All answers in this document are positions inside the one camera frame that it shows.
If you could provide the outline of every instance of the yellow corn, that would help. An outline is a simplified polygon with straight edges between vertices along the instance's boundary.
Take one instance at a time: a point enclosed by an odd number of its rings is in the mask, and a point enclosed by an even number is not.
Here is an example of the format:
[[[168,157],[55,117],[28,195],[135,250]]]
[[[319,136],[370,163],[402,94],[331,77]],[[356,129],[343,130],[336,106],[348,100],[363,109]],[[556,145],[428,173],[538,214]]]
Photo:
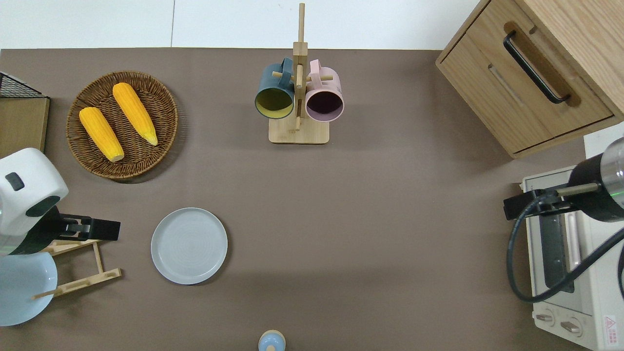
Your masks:
[[[154,124],[132,86],[128,83],[115,84],[113,96],[139,135],[150,144],[158,145]]]
[[[124,158],[124,150],[102,111],[96,107],[85,107],[80,110],[79,117],[84,129],[109,161],[115,162]]]

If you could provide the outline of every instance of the toaster oven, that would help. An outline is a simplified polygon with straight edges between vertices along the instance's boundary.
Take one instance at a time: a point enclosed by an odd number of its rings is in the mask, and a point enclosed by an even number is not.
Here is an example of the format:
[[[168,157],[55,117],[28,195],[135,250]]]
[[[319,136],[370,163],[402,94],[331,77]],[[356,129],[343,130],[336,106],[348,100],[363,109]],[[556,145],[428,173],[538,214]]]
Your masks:
[[[523,179],[524,192],[566,186],[572,169]],[[559,282],[581,260],[624,226],[600,222],[582,211],[526,219],[533,295]],[[533,304],[535,326],[591,350],[624,350],[624,299],[617,280],[620,242],[573,283]]]

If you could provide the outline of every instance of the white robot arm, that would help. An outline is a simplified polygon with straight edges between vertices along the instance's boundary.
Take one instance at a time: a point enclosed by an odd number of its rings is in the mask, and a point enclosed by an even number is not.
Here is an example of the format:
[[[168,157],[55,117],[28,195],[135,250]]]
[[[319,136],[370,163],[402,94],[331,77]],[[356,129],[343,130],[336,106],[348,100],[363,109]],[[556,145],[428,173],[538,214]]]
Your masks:
[[[56,204],[68,192],[60,173],[37,149],[0,159],[0,257],[35,253],[59,237],[117,240],[119,222],[60,214]]]

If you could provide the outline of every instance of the wooden cabinet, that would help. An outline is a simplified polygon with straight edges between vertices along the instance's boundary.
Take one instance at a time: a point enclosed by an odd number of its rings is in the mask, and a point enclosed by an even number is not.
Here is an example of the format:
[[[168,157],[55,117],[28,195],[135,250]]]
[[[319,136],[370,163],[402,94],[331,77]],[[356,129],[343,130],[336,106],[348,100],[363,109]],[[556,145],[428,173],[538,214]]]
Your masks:
[[[522,157],[624,121],[622,18],[624,1],[483,0],[436,64]]]

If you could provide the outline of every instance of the wicker basket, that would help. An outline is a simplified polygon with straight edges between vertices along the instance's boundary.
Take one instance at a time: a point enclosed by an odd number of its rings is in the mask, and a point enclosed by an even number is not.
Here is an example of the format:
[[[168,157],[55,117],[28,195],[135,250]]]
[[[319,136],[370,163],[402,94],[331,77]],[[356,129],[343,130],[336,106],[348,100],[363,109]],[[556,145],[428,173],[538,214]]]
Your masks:
[[[112,94],[113,85],[130,84],[152,118],[158,145],[153,146],[132,127]],[[95,146],[80,123],[78,113],[85,107],[99,108],[124,149],[124,158],[109,161]],[[178,131],[178,109],[169,90],[154,77],[141,72],[109,73],[84,88],[67,116],[69,149],[89,172],[113,180],[128,180],[154,168],[171,149]]]

